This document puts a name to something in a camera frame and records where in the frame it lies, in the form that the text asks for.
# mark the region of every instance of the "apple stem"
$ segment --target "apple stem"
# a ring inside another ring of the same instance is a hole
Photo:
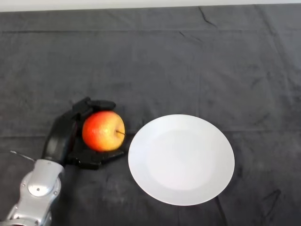
[[[121,134],[125,135],[125,133],[123,133],[123,132],[120,132],[120,131],[118,131],[118,130],[117,130],[116,132],[117,132],[117,133],[121,133]]]

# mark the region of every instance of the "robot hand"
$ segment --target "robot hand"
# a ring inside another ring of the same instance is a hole
[[[20,185],[20,199],[10,211],[7,220],[0,226],[49,226],[51,224],[51,207],[58,199],[61,191],[61,175],[66,164],[78,165],[86,169],[97,169],[103,157],[88,162],[81,151],[74,151],[76,137],[81,127],[92,113],[102,110],[113,110],[115,103],[111,101],[91,101],[85,98],[72,110],[58,117],[47,137],[42,158],[35,162],[32,172],[28,173]]]

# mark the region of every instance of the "robotic arm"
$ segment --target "robotic arm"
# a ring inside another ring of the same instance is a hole
[[[105,161],[124,154],[121,150],[96,153],[85,148],[81,139],[82,125],[92,113],[113,110],[115,106],[111,101],[91,101],[87,97],[55,120],[41,159],[22,180],[20,199],[1,226],[49,226],[66,164],[96,170]]]

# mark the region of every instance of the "white wall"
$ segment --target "white wall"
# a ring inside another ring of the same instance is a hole
[[[0,0],[2,11],[301,3],[301,0]]]

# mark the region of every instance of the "dark gray cloth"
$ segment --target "dark gray cloth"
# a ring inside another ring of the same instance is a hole
[[[297,226],[301,222],[301,5],[0,14],[0,151],[39,158],[53,119],[90,96],[127,130],[184,113],[229,139],[235,171],[206,203],[161,203],[127,157],[67,167],[54,225]],[[0,218],[32,162],[0,155]]]

